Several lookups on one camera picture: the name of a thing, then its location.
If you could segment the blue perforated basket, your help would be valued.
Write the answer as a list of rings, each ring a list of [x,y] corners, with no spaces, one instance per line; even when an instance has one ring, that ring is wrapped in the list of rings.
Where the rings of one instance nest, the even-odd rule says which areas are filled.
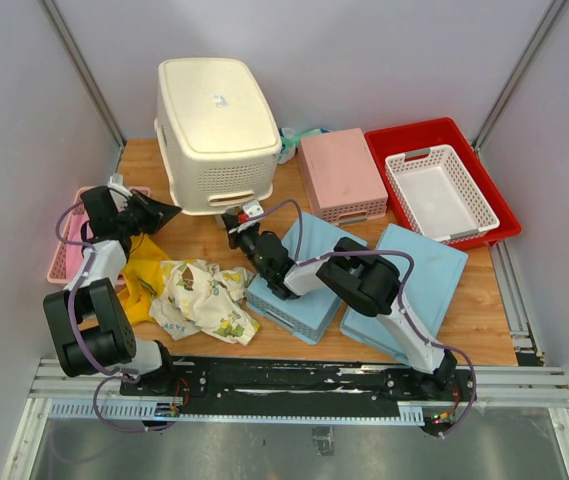
[[[444,350],[433,345],[465,268],[468,255],[391,224],[376,248],[399,251],[389,260],[398,268],[404,289],[388,316],[368,317],[349,308],[341,332],[396,360],[428,373],[437,369]]]
[[[306,261],[333,250],[342,237],[349,237],[363,246],[368,245],[366,240],[303,212],[298,260]],[[308,344],[319,342],[341,303],[342,300],[326,286],[299,299],[282,300],[272,293],[260,276],[254,277],[247,290],[247,306],[252,311]]]

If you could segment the large cream laundry basket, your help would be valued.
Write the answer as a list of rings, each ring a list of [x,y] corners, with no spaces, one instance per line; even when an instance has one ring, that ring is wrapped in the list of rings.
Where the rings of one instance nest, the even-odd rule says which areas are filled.
[[[163,61],[154,128],[171,199],[185,214],[218,215],[272,195],[282,142],[244,62]]]

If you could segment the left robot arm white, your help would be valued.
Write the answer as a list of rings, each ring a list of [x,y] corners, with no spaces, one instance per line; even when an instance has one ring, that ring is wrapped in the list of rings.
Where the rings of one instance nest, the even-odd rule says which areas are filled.
[[[112,178],[92,187],[64,213],[83,207],[92,233],[78,241],[56,236],[78,247],[82,263],[63,290],[49,294],[43,309],[55,351],[69,377],[101,373],[133,389],[164,396],[178,383],[178,371],[168,349],[159,341],[135,337],[116,294],[117,280],[133,250],[133,238],[152,235],[181,212],[176,205],[156,201]]]

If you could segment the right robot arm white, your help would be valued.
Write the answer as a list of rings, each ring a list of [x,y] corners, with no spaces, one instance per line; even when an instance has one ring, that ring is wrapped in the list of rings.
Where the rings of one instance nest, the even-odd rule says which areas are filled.
[[[346,305],[344,334],[412,368],[427,399],[451,391],[457,361],[436,337],[466,254],[398,225],[369,249],[310,214],[284,237],[245,213],[225,213],[222,220],[230,248],[256,272],[247,292],[252,310],[315,343]]]

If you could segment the pink perforated basket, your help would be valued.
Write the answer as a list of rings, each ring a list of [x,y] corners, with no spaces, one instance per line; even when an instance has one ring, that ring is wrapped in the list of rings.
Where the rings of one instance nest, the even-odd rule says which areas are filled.
[[[386,215],[388,193],[361,129],[305,136],[297,157],[315,216],[342,226]]]

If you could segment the white perforated basket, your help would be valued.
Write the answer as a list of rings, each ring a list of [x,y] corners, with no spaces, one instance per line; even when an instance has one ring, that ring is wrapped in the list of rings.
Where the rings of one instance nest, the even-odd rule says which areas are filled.
[[[448,144],[389,155],[385,174],[410,227],[444,244],[481,238],[500,220]]]

